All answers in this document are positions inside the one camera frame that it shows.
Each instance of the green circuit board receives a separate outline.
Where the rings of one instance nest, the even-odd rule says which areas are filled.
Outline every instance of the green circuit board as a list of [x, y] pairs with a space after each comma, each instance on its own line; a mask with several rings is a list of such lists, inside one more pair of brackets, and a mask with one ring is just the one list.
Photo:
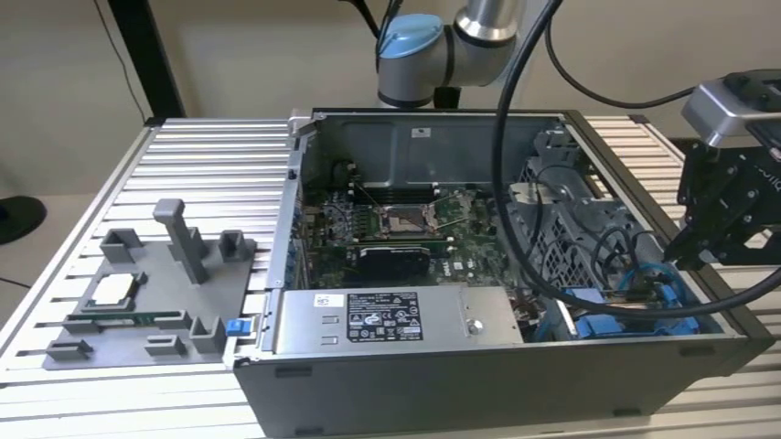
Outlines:
[[[496, 238], [490, 198], [476, 189], [443, 189], [425, 204], [352, 205], [340, 194], [308, 212], [309, 284], [313, 288], [518, 284]], [[368, 248], [421, 248], [423, 276], [367, 283], [356, 267]]]

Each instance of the black bracket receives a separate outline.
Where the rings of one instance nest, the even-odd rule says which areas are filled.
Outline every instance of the black bracket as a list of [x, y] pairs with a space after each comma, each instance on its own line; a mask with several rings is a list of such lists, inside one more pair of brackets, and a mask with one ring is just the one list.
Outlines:
[[[678, 204], [684, 227], [664, 249], [682, 269], [717, 260], [725, 265], [781, 263], [781, 122], [751, 123], [761, 146], [715, 149], [695, 145], [686, 155]], [[746, 242], [766, 234], [761, 248]], [[713, 260], [703, 255], [710, 253]]]

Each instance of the floor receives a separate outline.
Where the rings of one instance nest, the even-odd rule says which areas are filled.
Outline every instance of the floor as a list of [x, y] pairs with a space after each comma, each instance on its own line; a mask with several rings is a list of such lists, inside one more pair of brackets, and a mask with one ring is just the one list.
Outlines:
[[[37, 197], [49, 212], [40, 227], [9, 244], [0, 245], [0, 277], [32, 284], [62, 244], [93, 194]], [[0, 327], [5, 324], [26, 289], [0, 282]]]

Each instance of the gray bracket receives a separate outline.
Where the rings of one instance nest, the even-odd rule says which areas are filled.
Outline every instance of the gray bracket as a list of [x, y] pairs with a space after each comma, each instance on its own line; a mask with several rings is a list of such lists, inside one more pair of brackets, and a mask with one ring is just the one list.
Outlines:
[[[187, 229], [183, 209], [177, 199], [161, 200], [154, 209], [172, 242], [141, 243], [129, 229], [108, 232], [106, 259], [64, 318], [44, 369], [221, 362], [224, 325], [241, 313], [256, 243], [240, 230], [204, 241], [197, 229]], [[205, 278], [197, 277], [201, 269]], [[98, 305], [101, 279], [125, 273], [134, 277], [126, 295], [117, 295], [116, 304], [102, 296]]]
[[152, 357], [160, 355], [184, 355], [187, 352], [181, 339], [176, 335], [148, 336], [144, 349]]
[[157, 201], [152, 217], [168, 230], [170, 237], [170, 253], [173, 259], [181, 262], [184, 272], [193, 284], [201, 284], [208, 279], [201, 257], [205, 256], [205, 245], [197, 230], [195, 233], [187, 228], [184, 218], [184, 202], [177, 198], [162, 198]]

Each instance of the white sticker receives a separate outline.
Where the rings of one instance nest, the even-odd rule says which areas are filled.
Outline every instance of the white sticker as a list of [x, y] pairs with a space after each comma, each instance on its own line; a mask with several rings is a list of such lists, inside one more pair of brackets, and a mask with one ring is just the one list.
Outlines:
[[343, 294], [315, 294], [316, 308], [341, 308], [344, 307]]
[[412, 138], [431, 137], [431, 128], [412, 128]]

